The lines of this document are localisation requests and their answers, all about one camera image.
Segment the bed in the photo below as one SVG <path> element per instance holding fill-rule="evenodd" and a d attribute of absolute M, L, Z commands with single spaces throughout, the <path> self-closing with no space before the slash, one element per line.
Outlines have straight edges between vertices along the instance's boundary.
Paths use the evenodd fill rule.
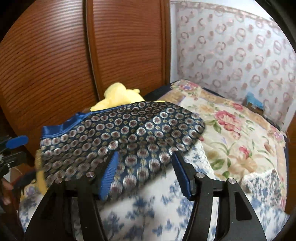
<path fill-rule="evenodd" d="M 273 239 L 289 217 L 283 212 L 287 196 L 283 133 L 247 108 L 187 80 L 163 86 L 144 98 L 171 102 L 200 115 L 206 129 L 187 159 L 210 178 L 233 177 L 240 182 L 267 239 Z M 42 199 L 33 186 L 25 193 L 27 197 L 19 209 L 24 230 Z M 82 240 L 76 205 L 73 200 L 74 233 L 77 240 Z M 104 206 L 100 214 L 109 240 L 181 240 L 192 205 L 183 197 L 173 170 L 168 168 L 134 196 Z M 214 202 L 208 240 L 215 235 L 217 208 Z M 171 213 L 169 218 L 162 215 L 164 210 Z"/>

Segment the floral bedspread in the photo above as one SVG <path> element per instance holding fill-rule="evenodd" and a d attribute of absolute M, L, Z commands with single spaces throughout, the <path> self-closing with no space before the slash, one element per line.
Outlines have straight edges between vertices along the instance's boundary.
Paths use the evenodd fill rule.
<path fill-rule="evenodd" d="M 197 84 L 180 80 L 160 100 L 197 113 L 206 123 L 201 137 L 214 174 L 222 180 L 275 168 L 281 180 L 281 208 L 286 204 L 287 169 L 283 134 L 258 114 L 215 96 Z"/>

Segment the white sheet with blue flowers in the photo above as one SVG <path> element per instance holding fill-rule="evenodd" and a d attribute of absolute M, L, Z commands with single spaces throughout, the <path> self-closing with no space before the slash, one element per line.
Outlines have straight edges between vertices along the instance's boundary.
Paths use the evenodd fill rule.
<path fill-rule="evenodd" d="M 200 141 L 186 158 L 197 171 L 217 179 Z M 241 186 L 261 222 L 267 240 L 272 240 L 289 218 L 279 208 L 281 193 L 276 170 L 245 176 Z M 21 202 L 19 217 L 24 230 L 41 199 L 42 195 L 35 193 Z M 105 204 L 99 210 L 109 240 L 179 241 L 183 238 L 192 207 L 193 202 L 182 195 L 175 172 L 170 166 L 133 195 Z M 218 199 L 215 198 L 208 240 L 215 237 L 217 215 Z M 75 199 L 72 220 L 76 239 L 83 240 Z"/>

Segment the brown ribbed panel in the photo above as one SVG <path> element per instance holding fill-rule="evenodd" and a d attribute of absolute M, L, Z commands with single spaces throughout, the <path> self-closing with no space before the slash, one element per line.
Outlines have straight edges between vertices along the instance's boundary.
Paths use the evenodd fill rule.
<path fill-rule="evenodd" d="M 165 84 L 161 9 L 161 0 L 93 0 L 100 96 L 114 82 L 141 95 Z"/>
<path fill-rule="evenodd" d="M 37 0 L 0 43 L 0 104 L 34 155 L 44 125 L 96 103 L 82 0 Z"/>

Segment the yellow plush toy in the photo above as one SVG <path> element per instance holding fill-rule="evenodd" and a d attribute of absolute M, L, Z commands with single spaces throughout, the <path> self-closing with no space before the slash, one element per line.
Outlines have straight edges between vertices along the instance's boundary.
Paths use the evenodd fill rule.
<path fill-rule="evenodd" d="M 124 104 L 145 101 L 139 93 L 139 89 L 129 90 L 121 83 L 114 83 L 106 89 L 104 93 L 105 99 L 94 105 L 91 111 L 104 110 Z"/>

